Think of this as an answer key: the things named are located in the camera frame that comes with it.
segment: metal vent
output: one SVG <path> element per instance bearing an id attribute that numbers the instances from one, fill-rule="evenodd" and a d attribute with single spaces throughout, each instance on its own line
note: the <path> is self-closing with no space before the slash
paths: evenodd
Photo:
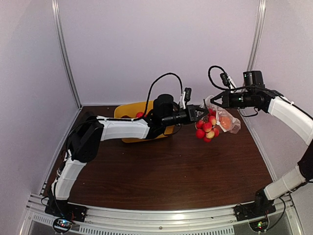
<path id="1" fill-rule="evenodd" d="M 34 214 L 33 220 L 36 222 L 46 224 L 46 225 L 51 225 L 51 226 L 53 223 L 53 219 L 51 219 L 47 216 L 41 215 L 41 214 Z"/>
<path id="2" fill-rule="evenodd" d="M 126 233 L 125 231 L 110 231 L 106 229 L 93 228 L 89 226 L 81 225 L 79 233 L 84 235 L 156 235 L 159 233 Z M 189 233 L 162 233 L 163 235 L 235 235 L 233 226 L 227 226 L 217 229 L 209 229 L 200 232 Z"/>

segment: black cable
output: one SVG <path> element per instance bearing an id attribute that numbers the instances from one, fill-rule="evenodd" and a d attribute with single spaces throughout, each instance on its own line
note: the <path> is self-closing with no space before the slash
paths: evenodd
<path id="1" fill-rule="evenodd" d="M 280 215 L 279 219 L 278 219 L 270 228 L 266 229 L 266 231 L 271 230 L 272 228 L 274 228 L 275 225 L 278 224 L 278 222 L 283 218 L 283 216 L 284 216 L 284 214 L 285 214 L 285 211 L 286 211 L 286 203 L 285 203 L 285 201 L 284 201 L 281 197 L 279 197 L 279 199 L 284 203 L 284 210 L 283 210 L 283 213 Z"/>
<path id="2" fill-rule="evenodd" d="M 48 206 L 48 205 L 46 205 L 45 203 L 43 203 L 43 200 L 45 200 L 46 198 L 47 198 L 48 196 L 46 196 L 46 197 L 43 197 L 40 201 L 41 201 L 41 204 L 43 204 L 44 206 Z"/>
<path id="3" fill-rule="evenodd" d="M 227 91 L 228 89 L 223 88 L 223 87 L 220 87 L 220 86 L 216 85 L 216 84 L 213 82 L 213 79 L 211 78 L 211 70 L 214 69 L 214 68 L 218 68 L 218 69 L 222 70 L 223 72 L 225 72 L 225 70 L 224 70 L 222 67 L 220 67 L 220 66 L 217 66 L 217 65 L 211 66 L 211 67 L 209 68 L 208 72 L 207 72 L 207 75 L 208 75 L 208 77 L 209 77 L 210 82 L 212 83 L 212 85 L 213 85 L 214 87 L 216 87 L 216 88 L 218 88 L 218 89 L 220 89 L 220 90 Z"/>
<path id="4" fill-rule="evenodd" d="M 178 131 L 181 130 L 181 127 L 182 127 L 182 125 L 179 126 L 179 129 L 178 129 L 176 132 L 173 132 L 173 133 L 171 133 L 171 134 L 163 134 L 163 135 L 164 135 L 164 136 L 173 136 L 173 135 L 177 134 Z"/>
<path id="5" fill-rule="evenodd" d="M 254 114 L 251 114 L 251 115 L 243 115 L 241 112 L 240 112 L 240 110 L 241 109 L 238 109 L 238 112 L 240 113 L 240 115 L 241 116 L 243 116 L 243 117 L 246 117 L 246 118 L 250 118 L 250 117 L 255 117 L 255 116 L 257 116 L 258 114 L 259 114 L 259 112 L 256 110 L 256 108 L 254 108 L 254 111 L 255 111 L 255 113 Z"/>
<path id="6" fill-rule="evenodd" d="M 139 117 L 139 118 L 135 118 L 134 121 L 138 121 L 138 120 L 143 119 L 143 117 L 147 114 L 148 104 L 149 104 L 149 99 L 150 99 L 152 87 L 154 86 L 154 84 L 155 84 L 158 80 L 160 80 L 161 78 L 163 78 L 163 77 L 165 77 L 165 76 L 168 76 L 168 75 L 173 75 L 173 76 L 175 76 L 175 77 L 178 79 L 179 84 L 180 84 L 180 93 L 182 93 L 182 82 L 181 82 L 180 77 L 179 77 L 177 74 L 175 74 L 175 73 L 173 73 L 173 72 L 168 72 L 168 73 L 166 73 L 166 74 L 161 75 L 160 77 L 158 77 L 158 78 L 151 84 L 151 87 L 150 87 L 149 92 L 148 92 L 148 97 L 147 97 L 147 101 L 146 101 L 145 111 L 143 112 L 143 115 L 142 115 L 141 117 Z"/>

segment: black bracket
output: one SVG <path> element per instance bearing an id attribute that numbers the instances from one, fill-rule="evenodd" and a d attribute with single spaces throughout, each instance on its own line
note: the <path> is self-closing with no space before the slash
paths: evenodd
<path id="1" fill-rule="evenodd" d="M 254 219 L 266 214 L 274 213 L 276 207 L 274 206 L 274 200 L 268 200 L 265 196 L 263 189 L 257 191 L 255 201 L 248 204 L 238 204 L 234 207 L 235 216 L 237 221 L 243 221 L 247 219 Z"/>
<path id="2" fill-rule="evenodd" d="M 68 200 L 56 200 L 51 188 L 48 191 L 48 197 L 49 200 L 45 207 L 45 213 L 64 218 L 67 221 L 85 221 L 87 207 L 68 203 Z"/>

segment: bunch of balls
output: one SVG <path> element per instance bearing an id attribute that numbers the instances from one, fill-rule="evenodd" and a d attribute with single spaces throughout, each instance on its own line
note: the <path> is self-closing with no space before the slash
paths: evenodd
<path id="1" fill-rule="evenodd" d="M 216 111 L 209 109 L 208 117 L 196 123 L 196 136 L 209 143 L 214 137 L 219 136 L 220 131 L 216 126 Z"/>

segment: white arm segment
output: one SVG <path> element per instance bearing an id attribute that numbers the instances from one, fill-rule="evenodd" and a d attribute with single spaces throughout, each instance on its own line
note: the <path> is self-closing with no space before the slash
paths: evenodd
<path id="1" fill-rule="evenodd" d="M 303 112 L 283 101 L 280 97 L 271 100 L 268 112 L 297 133 L 306 145 L 311 143 L 313 138 L 313 120 Z M 304 182 L 306 182 L 306 179 L 302 176 L 297 165 L 280 179 L 266 186 L 264 192 L 268 200 L 274 200 L 285 193 L 292 192 L 294 188 Z"/>
<path id="2" fill-rule="evenodd" d="M 60 178 L 55 179 L 55 181 L 51 185 L 52 193 L 54 195 L 54 185 L 57 183 L 54 195 L 57 200 L 68 199 L 69 193 L 72 189 L 73 184 L 76 181 L 77 176 L 86 164 L 87 163 L 81 163 L 78 160 L 72 161 L 71 158 L 67 160 L 67 163 L 62 171 Z"/>
<path id="3" fill-rule="evenodd" d="M 268 112 L 282 120 L 288 127 L 295 131 L 309 145 L 313 139 L 313 120 L 303 112 L 276 97 L 272 99 Z"/>
<path id="4" fill-rule="evenodd" d="M 147 137 L 150 127 L 143 119 L 138 121 L 112 121 L 107 120 L 109 117 L 98 116 L 99 121 L 104 125 L 101 141 L 121 138 L 138 138 L 144 139 Z"/>
<path id="5" fill-rule="evenodd" d="M 99 121 L 104 125 L 101 141 L 109 139 L 121 139 L 121 138 L 146 138 L 150 127 L 147 122 L 143 119 L 138 121 L 114 121 L 107 120 L 109 117 L 98 116 L 98 119 L 105 119 L 105 121 Z M 73 184 L 80 171 L 87 163 L 81 163 L 78 160 L 72 160 L 71 155 L 67 159 L 66 165 L 61 173 L 61 176 L 56 179 L 52 184 L 52 193 L 54 195 L 54 185 L 55 198 L 57 200 L 67 200 L 69 193 L 72 189 Z"/>
<path id="6" fill-rule="evenodd" d="M 267 185 L 264 192 L 268 200 L 274 200 L 287 192 L 292 192 L 292 189 L 305 181 L 306 179 L 301 175 L 299 166 L 296 166 L 279 180 Z"/>

